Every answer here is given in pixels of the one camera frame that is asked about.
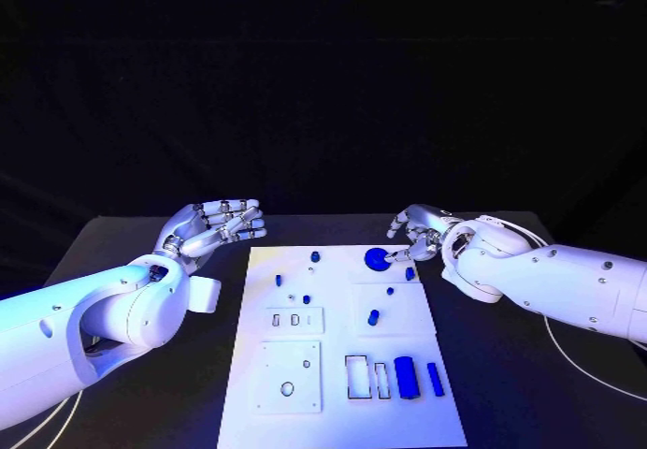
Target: black table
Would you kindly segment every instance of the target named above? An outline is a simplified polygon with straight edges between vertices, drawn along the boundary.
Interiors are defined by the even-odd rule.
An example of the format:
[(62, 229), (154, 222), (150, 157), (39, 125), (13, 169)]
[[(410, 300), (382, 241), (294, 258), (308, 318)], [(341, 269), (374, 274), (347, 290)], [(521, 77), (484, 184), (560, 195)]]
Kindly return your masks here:
[[(549, 238), (531, 213), (491, 215)], [(268, 216), (265, 238), (217, 249), (199, 271), (222, 281), (216, 313), (188, 312), (170, 343), (85, 390), (54, 447), (216, 447), (249, 247), (406, 243), (405, 236), (386, 239), (390, 219), (389, 214)], [(89, 221), (47, 284), (148, 253), (165, 220)], [(494, 305), (468, 299), (441, 279), (441, 269), (439, 258), (418, 264), (469, 447), (647, 447), (647, 402), (573, 368), (553, 347), (541, 316), (505, 299)], [(625, 340), (559, 323), (553, 332), (586, 370), (647, 396), (644, 354)], [(72, 404), (21, 447), (46, 447)], [(10, 447), (47, 414), (1, 431), (0, 447)]]

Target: robotic arm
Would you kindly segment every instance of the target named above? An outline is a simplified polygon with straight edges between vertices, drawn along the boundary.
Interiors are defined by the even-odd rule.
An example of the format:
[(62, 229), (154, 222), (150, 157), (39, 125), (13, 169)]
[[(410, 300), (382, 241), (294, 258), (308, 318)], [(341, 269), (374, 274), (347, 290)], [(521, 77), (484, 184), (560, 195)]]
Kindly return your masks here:
[(253, 199), (188, 205), (152, 254), (0, 301), (0, 429), (161, 346), (187, 310), (214, 311), (219, 281), (188, 276), (220, 245), (265, 235), (260, 216)]
[(554, 320), (647, 341), (644, 262), (547, 245), (516, 224), (485, 215), (464, 221), (426, 205), (413, 204), (397, 214), (389, 238), (403, 223), (412, 245), (386, 256), (389, 263), (428, 260), (439, 252), (442, 278), (472, 299), (494, 303), (505, 295)]

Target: blue disc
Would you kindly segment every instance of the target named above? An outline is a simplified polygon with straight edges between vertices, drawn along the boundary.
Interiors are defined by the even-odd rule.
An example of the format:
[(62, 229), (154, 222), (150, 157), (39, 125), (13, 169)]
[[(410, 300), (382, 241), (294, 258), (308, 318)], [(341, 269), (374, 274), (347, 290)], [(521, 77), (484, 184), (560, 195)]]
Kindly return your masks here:
[(384, 260), (386, 255), (387, 252), (382, 248), (370, 248), (366, 251), (364, 256), (366, 266), (370, 269), (374, 269), (374, 271), (384, 271), (390, 267), (390, 264)]

